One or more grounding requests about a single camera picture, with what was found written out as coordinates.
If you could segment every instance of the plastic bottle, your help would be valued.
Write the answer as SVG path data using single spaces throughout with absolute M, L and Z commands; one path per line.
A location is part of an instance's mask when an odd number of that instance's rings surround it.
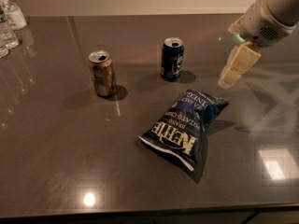
M 8 22 L 13 30 L 20 30 L 27 25 L 27 21 L 18 5 L 9 0 L 0 0 L 0 5 L 7 14 Z
M 0 37 L 0 58 L 8 55 L 8 49 L 4 41 Z
M 0 8 L 0 37 L 8 49 L 13 49 L 19 45 L 19 40 L 10 27 L 4 10 Z

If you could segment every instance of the gray table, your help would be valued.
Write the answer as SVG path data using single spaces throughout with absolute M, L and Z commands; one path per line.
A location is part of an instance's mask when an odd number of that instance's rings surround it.
M 30 18 L 0 60 L 0 217 L 297 203 L 299 31 L 221 90 L 238 17 Z M 160 77 L 171 36 L 186 47 L 178 82 Z M 99 49 L 116 70 L 109 99 L 87 66 Z M 189 88 L 230 100 L 193 173 L 137 138 Z

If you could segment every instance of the can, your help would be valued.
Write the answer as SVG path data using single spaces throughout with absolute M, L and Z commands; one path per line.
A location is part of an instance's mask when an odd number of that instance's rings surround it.
M 164 41 L 162 49 L 161 76 L 174 81 L 180 76 L 183 63 L 184 45 L 180 38 L 170 37 Z
M 96 94 L 105 97 L 116 93 L 116 80 L 110 54 L 105 50 L 91 53 L 89 66 Z

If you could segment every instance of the can lid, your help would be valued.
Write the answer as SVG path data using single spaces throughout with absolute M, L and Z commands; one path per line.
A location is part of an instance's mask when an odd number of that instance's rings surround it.
M 89 59 L 93 63 L 103 63 L 108 60 L 110 54 L 105 50 L 98 50 L 90 54 Z
M 170 37 L 167 38 L 164 43 L 169 47 L 169 48 L 179 48 L 183 45 L 183 41 L 178 38 L 178 37 Z

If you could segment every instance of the chip bag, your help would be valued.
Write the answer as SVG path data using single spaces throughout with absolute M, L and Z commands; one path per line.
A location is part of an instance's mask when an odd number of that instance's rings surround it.
M 199 161 L 204 133 L 228 104 L 228 101 L 207 93 L 187 90 L 139 138 L 144 144 L 177 157 L 193 171 Z

